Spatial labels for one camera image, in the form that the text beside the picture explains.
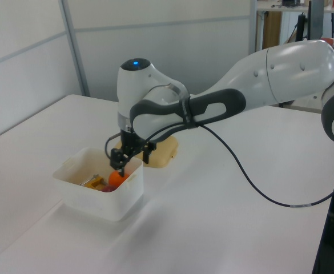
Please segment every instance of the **black cable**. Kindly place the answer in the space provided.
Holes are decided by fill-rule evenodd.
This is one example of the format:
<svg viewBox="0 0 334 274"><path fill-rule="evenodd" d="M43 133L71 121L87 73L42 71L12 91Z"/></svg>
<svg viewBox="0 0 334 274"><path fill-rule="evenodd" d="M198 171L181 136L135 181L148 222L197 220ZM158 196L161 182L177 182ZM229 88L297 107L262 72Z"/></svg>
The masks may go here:
<svg viewBox="0 0 334 274"><path fill-rule="evenodd" d="M231 148L228 146L228 144L219 136L217 135L215 132L213 132L211 129L209 129L208 127L202 125L202 124L198 124L198 126L204 128L205 130L207 130L208 132L210 132L217 140L219 140L223 145L224 147L226 147L228 149L228 151L231 153L231 155L234 157L236 163L238 164L240 170L242 171L242 173L244 174L244 176L246 177L247 181L249 182L249 184L259 193L261 194L261 196L263 196L264 198L266 198L267 200L269 200L270 202L274 203L274 204L278 204L279 206L282 206L282 207L293 207L293 208L298 208L298 207L312 207L312 206L315 206L317 204L320 204L326 200L328 200L329 198L333 197L334 196L334 191L329 194L328 196L320 199L319 201L316 201L314 203L309 203L309 204L284 204L284 203L280 203L280 202L277 202L273 199L271 199L270 197L268 197L266 194L264 194L263 192L261 192L261 190L259 190L254 184L253 182L251 181L251 179L249 178L249 176L247 175L246 171L244 170L242 164L240 163L238 157L235 155L235 153L231 150Z"/></svg>
<svg viewBox="0 0 334 274"><path fill-rule="evenodd" d="M287 40L288 43L290 43L290 40L291 40L291 38L292 38L292 36L293 36L293 33L294 33L295 30L296 30L296 27L297 27L297 24L296 24L295 27L293 28L293 31L292 31L290 37L289 37L288 40Z"/></svg>

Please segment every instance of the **white plastic container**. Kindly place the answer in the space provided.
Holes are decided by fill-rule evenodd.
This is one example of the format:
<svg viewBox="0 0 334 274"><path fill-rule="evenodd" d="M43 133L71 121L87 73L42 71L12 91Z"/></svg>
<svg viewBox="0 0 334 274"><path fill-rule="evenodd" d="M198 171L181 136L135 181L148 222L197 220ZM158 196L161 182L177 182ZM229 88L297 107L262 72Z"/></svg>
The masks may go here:
<svg viewBox="0 0 334 274"><path fill-rule="evenodd" d="M120 220L144 192L143 162L132 158L125 166L130 176L113 192L80 186L95 174L108 181L114 171L109 162L104 151L96 148L84 148L65 161L53 174L64 203L107 220Z"/></svg>

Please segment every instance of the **white table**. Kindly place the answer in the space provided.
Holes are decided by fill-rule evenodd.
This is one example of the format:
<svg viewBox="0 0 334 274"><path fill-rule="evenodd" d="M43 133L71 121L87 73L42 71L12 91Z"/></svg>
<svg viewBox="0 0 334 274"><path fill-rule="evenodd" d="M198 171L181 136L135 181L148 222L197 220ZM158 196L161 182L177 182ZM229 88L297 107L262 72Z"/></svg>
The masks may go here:
<svg viewBox="0 0 334 274"><path fill-rule="evenodd" d="M71 95L0 136L2 273L311 273L329 201L263 199L198 128L177 157L144 168L143 199L112 223L66 207L51 177L118 132L116 103ZM334 143L320 115L263 107L210 125L256 185L290 204L333 190Z"/></svg>

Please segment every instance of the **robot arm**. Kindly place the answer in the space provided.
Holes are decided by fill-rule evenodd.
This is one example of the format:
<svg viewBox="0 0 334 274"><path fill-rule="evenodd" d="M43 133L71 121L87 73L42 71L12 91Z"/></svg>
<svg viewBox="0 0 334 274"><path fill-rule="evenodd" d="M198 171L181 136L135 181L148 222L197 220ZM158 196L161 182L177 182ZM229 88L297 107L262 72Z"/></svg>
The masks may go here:
<svg viewBox="0 0 334 274"><path fill-rule="evenodd" d="M184 85L160 73L149 61L129 60L121 66L118 76L123 144L118 153L119 156L134 155L129 150L139 147L135 140L140 144L174 124L178 125L151 138L152 143L196 124L216 122L253 108L287 102L326 89L325 98L334 98L334 50L323 41L297 42L254 53L198 95L190 95ZM325 114L326 108L325 105L322 120L326 117L323 126L328 133L332 129L327 131L326 128L334 123L334 105L329 109L330 117ZM117 161L120 159L114 155L114 162Z"/></svg>

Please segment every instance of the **orange fruit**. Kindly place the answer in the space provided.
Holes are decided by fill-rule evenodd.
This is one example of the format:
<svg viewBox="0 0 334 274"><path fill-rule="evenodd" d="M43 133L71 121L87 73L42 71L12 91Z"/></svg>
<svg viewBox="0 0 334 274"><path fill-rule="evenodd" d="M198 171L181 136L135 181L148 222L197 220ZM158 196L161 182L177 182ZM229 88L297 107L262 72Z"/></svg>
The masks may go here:
<svg viewBox="0 0 334 274"><path fill-rule="evenodd" d="M108 177L108 184L119 187L128 177L129 174L125 174L124 177L121 177L119 172L115 170L110 174L110 177Z"/></svg>

